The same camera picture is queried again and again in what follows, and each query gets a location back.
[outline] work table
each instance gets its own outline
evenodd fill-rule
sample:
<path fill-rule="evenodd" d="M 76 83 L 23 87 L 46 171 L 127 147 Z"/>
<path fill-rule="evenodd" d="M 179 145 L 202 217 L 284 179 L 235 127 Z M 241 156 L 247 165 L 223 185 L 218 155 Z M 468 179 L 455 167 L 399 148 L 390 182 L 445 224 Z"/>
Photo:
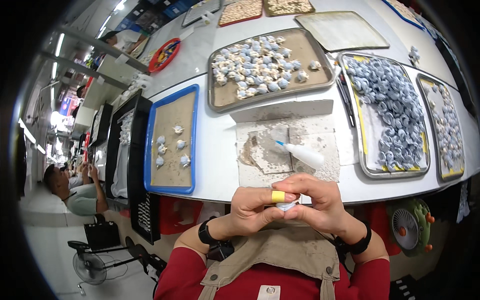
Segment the work table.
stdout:
<path fill-rule="evenodd" d="M 416 46 L 419 49 L 421 55 L 420 69 L 449 85 L 460 121 L 461 133 L 464 137 L 466 167 L 462 178 L 447 183 L 438 179 L 437 154 L 429 121 L 426 122 L 426 131 L 431 149 L 431 163 L 426 174 L 414 178 L 388 180 L 374 180 L 367 177 L 359 165 L 357 133 L 355 129 L 349 127 L 348 116 L 336 84 L 319 91 L 271 99 L 248 107 L 266 103 L 332 99 L 334 101 L 335 136 L 341 165 L 338 185 L 345 204 L 395 199 L 435 191 L 478 173 L 480 171 L 480 157 L 478 155 L 480 153 L 480 136 L 477 122 L 463 106 L 452 74 L 430 35 L 426 31 L 422 31 L 400 19 L 393 10 L 380 0 L 311 0 L 311 3 L 317 12 L 334 10 L 357 12 L 375 27 L 390 44 L 388 49 L 369 49 L 364 50 L 365 53 L 389 57 L 408 65 L 410 47 Z M 182 41 L 178 55 L 164 70 L 152 74 L 153 85 L 144 92 L 146 98 L 156 102 L 189 85 L 199 85 L 195 153 L 196 187 L 194 192 L 186 195 L 186 197 L 213 202 L 229 202 L 231 200 L 233 193 L 239 186 L 239 172 L 236 123 L 228 113 L 213 112 L 207 104 L 206 73 L 209 68 L 207 65 L 208 57 L 218 48 L 251 36 L 299 27 L 294 21 L 294 15 L 287 15 L 272 18 L 262 16 L 259 19 L 218 28 L 216 23 L 221 11 L 219 10 L 214 14 L 213 24 L 195 28 L 194 32 Z M 200 24 L 200 22 L 196 22 L 187 28 L 182 28 L 182 21 L 183 15 L 157 31 L 151 37 L 143 55 L 146 56 L 149 51 L 159 48 L 174 37 L 178 37 L 191 26 L 199 26 Z M 408 66 L 405 66 L 405 69 L 417 93 L 420 94 L 415 78 L 421 71 Z M 428 114 L 423 100 L 421 104 L 427 118 Z M 303 196 L 301 202 L 308 204 L 310 199 Z"/>

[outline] green fan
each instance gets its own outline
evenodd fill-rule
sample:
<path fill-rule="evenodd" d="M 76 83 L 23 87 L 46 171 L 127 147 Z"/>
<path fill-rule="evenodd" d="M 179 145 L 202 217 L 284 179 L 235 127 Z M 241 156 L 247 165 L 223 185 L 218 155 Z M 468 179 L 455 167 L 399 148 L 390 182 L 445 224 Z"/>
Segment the green fan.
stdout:
<path fill-rule="evenodd" d="M 432 249 L 428 244 L 430 225 L 435 218 L 427 204 L 418 198 L 399 200 L 387 206 L 388 222 L 395 242 L 408 256 L 416 256 Z"/>

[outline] white paper card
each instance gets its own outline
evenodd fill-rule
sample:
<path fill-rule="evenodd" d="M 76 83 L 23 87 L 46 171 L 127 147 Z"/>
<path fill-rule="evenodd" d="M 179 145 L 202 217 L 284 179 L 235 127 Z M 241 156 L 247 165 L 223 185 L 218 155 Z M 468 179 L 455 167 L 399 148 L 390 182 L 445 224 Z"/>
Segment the white paper card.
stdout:
<path fill-rule="evenodd" d="M 193 33 L 194 30 L 195 28 L 193 26 L 185 30 L 179 37 L 180 41 L 183 41 L 184 39 L 186 39 L 189 35 Z"/>
<path fill-rule="evenodd" d="M 129 57 L 125 54 L 120 54 L 120 56 L 117 57 L 117 59 L 115 60 L 115 63 L 116 64 L 119 64 L 119 65 L 123 65 L 124 63 L 126 63 L 128 61 Z"/>

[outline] white squeeze bottle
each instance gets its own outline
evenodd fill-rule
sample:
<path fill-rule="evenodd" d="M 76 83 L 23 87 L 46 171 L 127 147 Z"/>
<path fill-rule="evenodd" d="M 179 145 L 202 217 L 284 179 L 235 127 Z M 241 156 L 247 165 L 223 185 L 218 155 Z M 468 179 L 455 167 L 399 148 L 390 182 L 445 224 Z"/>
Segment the white squeeze bottle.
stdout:
<path fill-rule="evenodd" d="M 324 164 L 324 156 L 319 152 L 302 145 L 286 144 L 277 140 L 275 142 L 284 146 L 299 161 L 309 165 L 315 170 L 319 170 Z"/>

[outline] black bag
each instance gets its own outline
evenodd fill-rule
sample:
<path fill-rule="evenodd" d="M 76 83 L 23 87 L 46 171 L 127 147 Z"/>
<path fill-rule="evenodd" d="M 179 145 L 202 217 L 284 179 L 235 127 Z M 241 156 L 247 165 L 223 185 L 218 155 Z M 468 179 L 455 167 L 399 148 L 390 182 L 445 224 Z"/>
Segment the black bag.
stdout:
<path fill-rule="evenodd" d="M 94 224 L 84 224 L 84 229 L 93 251 L 120 245 L 119 227 L 113 221 L 105 221 L 101 214 L 95 215 Z"/>

